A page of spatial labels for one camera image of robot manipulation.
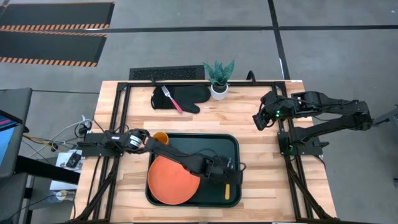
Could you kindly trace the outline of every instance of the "potted plant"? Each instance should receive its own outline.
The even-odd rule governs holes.
[[[233,60],[231,63],[229,63],[228,66],[223,68],[222,63],[218,63],[216,61],[214,65],[214,69],[212,69],[208,64],[203,63],[203,66],[205,66],[205,70],[210,76],[210,82],[211,82],[211,96],[215,100],[222,100],[226,97],[226,94],[228,92],[228,80],[232,75],[232,72],[234,70],[235,66],[235,60]]]

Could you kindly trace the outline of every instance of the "white pot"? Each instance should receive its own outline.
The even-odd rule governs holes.
[[[211,85],[210,93],[211,93],[211,97],[213,97],[213,99],[222,100],[226,97],[226,94],[228,93],[228,85],[226,86],[225,91],[222,93],[218,93],[218,92],[214,91],[213,85]]]

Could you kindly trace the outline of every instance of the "computer screen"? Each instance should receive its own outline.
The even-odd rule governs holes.
[[[0,131],[0,164],[4,159],[4,155],[6,154],[8,144],[11,140],[13,132],[14,128],[9,128],[5,131]]]
[[[0,115],[0,131],[9,129],[14,127],[17,124],[16,121],[13,121],[9,118],[6,118],[5,116]]]
[[[19,118],[16,118],[15,116],[6,113],[3,110],[0,110],[0,131],[13,128],[21,123],[22,121]]]

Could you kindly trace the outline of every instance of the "black cable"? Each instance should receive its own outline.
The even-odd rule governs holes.
[[[270,128],[275,124],[275,121],[272,121],[272,123],[270,125],[267,125],[266,128]]]
[[[331,121],[332,119],[321,119],[317,116],[313,116],[315,119],[320,120],[320,121]]]
[[[79,137],[80,134],[79,134],[79,135],[76,134],[76,130],[77,130],[77,128],[78,128],[79,126],[80,126],[80,124],[77,124],[76,127],[75,127],[75,130],[74,130],[74,132],[73,132],[73,133],[75,134],[76,138],[80,138],[80,137]]]
[[[217,156],[219,160],[221,160],[221,157],[217,154],[216,151],[214,151],[212,149],[208,149],[208,148],[200,149],[197,152],[194,152],[192,154],[187,154],[187,155],[177,155],[177,154],[174,154],[174,152],[169,152],[169,153],[171,153],[171,154],[173,154],[174,156],[177,156],[177,157],[191,157],[191,156],[197,155],[197,154],[199,154],[200,152],[203,152],[203,151],[210,151],[210,152],[214,153],[214,155]]]
[[[244,162],[239,162],[239,164],[243,165],[243,169],[240,170],[240,167],[239,167],[239,170],[244,171],[246,169],[247,165]]]
[[[325,161],[323,161],[323,159],[319,158],[319,156],[317,156],[317,155],[313,155],[313,156],[315,156],[315,158],[317,158],[319,161],[321,161],[321,162],[323,163],[323,166],[324,166],[325,169],[326,169]]]
[[[78,139],[78,138],[71,138],[71,139],[68,139],[68,140],[65,140],[65,142],[68,142],[68,141],[73,141],[73,140],[75,140],[75,139]]]
[[[70,195],[74,195],[74,194],[59,195],[59,196],[70,196]],[[14,214],[12,214],[12,215],[8,218],[8,220],[10,220],[14,215],[16,215],[17,213],[19,213],[19,212],[22,211],[23,209],[28,208],[28,207],[30,207],[31,205],[35,205],[35,204],[37,204],[37,203],[40,203],[40,202],[44,201],[45,199],[47,199],[47,198],[49,198],[49,197],[55,197],[55,196],[56,196],[56,195],[49,195],[49,196],[43,198],[42,200],[39,200],[39,201],[37,201],[37,202],[35,202],[35,203],[30,203],[30,204],[26,205],[25,207],[19,209],[19,210],[16,211]]]
[[[130,127],[128,125],[126,125],[126,124],[124,125],[124,127],[127,127],[127,131],[125,131],[124,133],[126,133],[126,132],[128,132],[130,130]],[[114,130],[113,132],[118,131],[120,128],[121,128],[121,125],[118,128],[116,128],[116,130]]]
[[[75,205],[75,198],[76,198],[76,197],[74,197],[74,198],[73,198],[73,200],[72,200],[72,202],[73,202],[73,219],[75,219],[75,218],[76,218],[76,205]]]
[[[68,149],[74,149],[72,147],[76,146],[74,143],[69,143],[67,141],[54,141],[54,140],[48,140],[48,139],[45,139],[45,138],[37,138],[37,139],[39,139],[41,141],[47,141],[49,145],[52,145],[52,143],[55,143],[55,144],[58,144],[58,145],[62,145],[63,147],[68,148]]]
[[[30,144],[27,144],[33,151],[35,151],[39,156],[41,156],[48,164],[52,165],[43,155],[41,155],[36,149],[34,149]]]
[[[351,101],[346,102],[346,103],[332,103],[332,104],[328,104],[328,105],[327,105],[327,104],[322,105],[322,104],[312,103],[312,102],[309,102],[309,101],[306,101],[306,100],[300,100],[300,99],[296,99],[296,98],[282,97],[282,99],[283,99],[283,100],[294,100],[294,101],[298,101],[298,102],[302,102],[302,103],[307,103],[307,104],[315,105],[315,106],[319,106],[319,107],[326,107],[326,106],[341,106],[341,105],[347,105],[347,104],[350,104],[350,103],[358,102],[358,100],[351,100]]]
[[[97,173],[97,168],[98,168],[98,164],[100,163],[100,159],[101,159],[101,158],[98,157],[97,162],[95,163],[93,179],[91,180],[90,191],[88,192],[87,206],[88,206],[88,204],[90,203],[91,191],[93,190],[95,175],[96,175],[96,173]]]

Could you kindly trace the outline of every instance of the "pink handle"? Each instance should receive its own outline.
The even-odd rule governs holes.
[[[173,102],[174,106],[176,107],[177,111],[179,113],[182,113],[181,107],[177,104],[177,102],[173,98],[170,98],[170,99],[172,100],[172,102]]]

